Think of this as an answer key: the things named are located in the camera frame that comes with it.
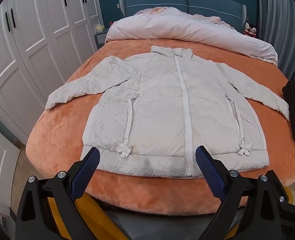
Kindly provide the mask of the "white puffer jacket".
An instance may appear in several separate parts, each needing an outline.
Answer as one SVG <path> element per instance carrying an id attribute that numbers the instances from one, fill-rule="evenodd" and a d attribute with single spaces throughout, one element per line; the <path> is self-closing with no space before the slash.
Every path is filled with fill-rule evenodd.
<path id="1" fill-rule="evenodd" d="M 183 48 L 109 56 L 52 92 L 45 108 L 95 94 L 101 99 L 88 116 L 82 155 L 95 147 L 100 170 L 129 176 L 201 177 L 199 146 L 230 170 L 266 167 L 265 135 L 249 101 L 289 117 L 287 102 L 267 87 Z"/>

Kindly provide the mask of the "orange plush bed cover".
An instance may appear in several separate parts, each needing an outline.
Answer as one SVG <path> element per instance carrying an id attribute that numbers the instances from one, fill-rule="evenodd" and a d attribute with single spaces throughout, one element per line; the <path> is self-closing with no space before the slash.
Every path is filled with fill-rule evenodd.
<path id="1" fill-rule="evenodd" d="M 273 64 L 204 44 L 179 40 L 111 41 L 91 56 L 71 77 L 89 73 L 105 57 L 121 59 L 148 53 L 152 46 L 190 48 L 204 59 L 225 63 L 281 95 L 287 78 Z M 26 146 L 26 155 L 43 176 L 51 178 L 68 170 L 81 156 L 83 130 L 92 107 L 100 95 L 76 98 L 44 112 L 36 122 Z M 256 101 L 256 111 L 267 141 L 269 168 L 284 186 L 295 183 L 295 142 L 290 123 L 283 116 Z M 87 187 L 96 199 L 124 209 L 161 215 L 200 215 L 213 213 L 219 200 L 213 197 L 206 181 L 124 176 L 96 171 Z"/>

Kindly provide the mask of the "plush toy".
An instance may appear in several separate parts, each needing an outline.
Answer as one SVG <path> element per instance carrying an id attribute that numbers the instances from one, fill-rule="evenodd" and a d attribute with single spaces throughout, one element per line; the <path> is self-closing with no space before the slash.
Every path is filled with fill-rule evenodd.
<path id="1" fill-rule="evenodd" d="M 256 38 L 256 28 L 246 22 L 244 25 L 244 35 Z"/>

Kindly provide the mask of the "white wardrobe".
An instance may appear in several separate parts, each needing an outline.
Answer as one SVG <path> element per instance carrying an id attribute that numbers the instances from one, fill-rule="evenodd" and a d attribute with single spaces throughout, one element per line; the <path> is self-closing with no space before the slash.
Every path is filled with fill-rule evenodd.
<path id="1" fill-rule="evenodd" d="M 0 121 L 21 142 L 48 96 L 97 50 L 99 0 L 3 0 Z"/>

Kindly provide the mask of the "grey curtain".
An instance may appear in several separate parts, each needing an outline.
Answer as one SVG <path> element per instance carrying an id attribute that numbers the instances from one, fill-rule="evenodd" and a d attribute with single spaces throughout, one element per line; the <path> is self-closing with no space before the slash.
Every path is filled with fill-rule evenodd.
<path id="1" fill-rule="evenodd" d="M 278 54 L 278 67 L 288 79 L 295 79 L 295 2 L 259 0 L 258 37 L 270 43 Z"/>

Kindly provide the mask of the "blue nightstand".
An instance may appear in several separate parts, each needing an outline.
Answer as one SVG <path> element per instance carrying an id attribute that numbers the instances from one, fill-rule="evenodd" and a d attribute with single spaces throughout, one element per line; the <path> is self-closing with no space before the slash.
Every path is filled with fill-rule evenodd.
<path id="1" fill-rule="evenodd" d="M 107 28 L 104 31 L 94 35 L 94 40 L 98 49 L 104 46 L 108 30 L 109 29 Z"/>

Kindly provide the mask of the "small yellow item on nightstand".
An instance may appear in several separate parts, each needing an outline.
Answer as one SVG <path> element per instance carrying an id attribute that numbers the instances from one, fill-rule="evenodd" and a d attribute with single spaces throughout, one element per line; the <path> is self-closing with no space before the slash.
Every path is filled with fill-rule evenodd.
<path id="1" fill-rule="evenodd" d="M 98 24 L 97 27 L 96 27 L 96 32 L 97 33 L 101 33 L 105 30 L 105 26 L 104 25 L 101 25 L 101 24 Z"/>

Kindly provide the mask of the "blue upholstered headboard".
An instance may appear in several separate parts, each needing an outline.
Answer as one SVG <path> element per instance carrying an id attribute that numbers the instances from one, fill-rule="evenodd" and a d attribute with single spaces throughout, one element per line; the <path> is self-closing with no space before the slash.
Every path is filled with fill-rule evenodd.
<path id="1" fill-rule="evenodd" d="M 119 0 L 119 5 L 124 17 L 155 7 L 175 7 L 191 15 L 218 16 L 240 33 L 244 32 L 247 18 L 246 6 L 232 0 Z"/>

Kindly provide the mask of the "pale pink duvet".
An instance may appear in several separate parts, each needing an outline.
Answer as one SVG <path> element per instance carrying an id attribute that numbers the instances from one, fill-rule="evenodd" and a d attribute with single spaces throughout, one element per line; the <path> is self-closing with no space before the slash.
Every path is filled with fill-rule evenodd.
<path id="1" fill-rule="evenodd" d="M 174 7 L 143 9 L 114 22 L 105 42 L 142 39 L 196 42 L 278 65 L 270 43 L 238 32 L 218 16 L 191 15 Z"/>

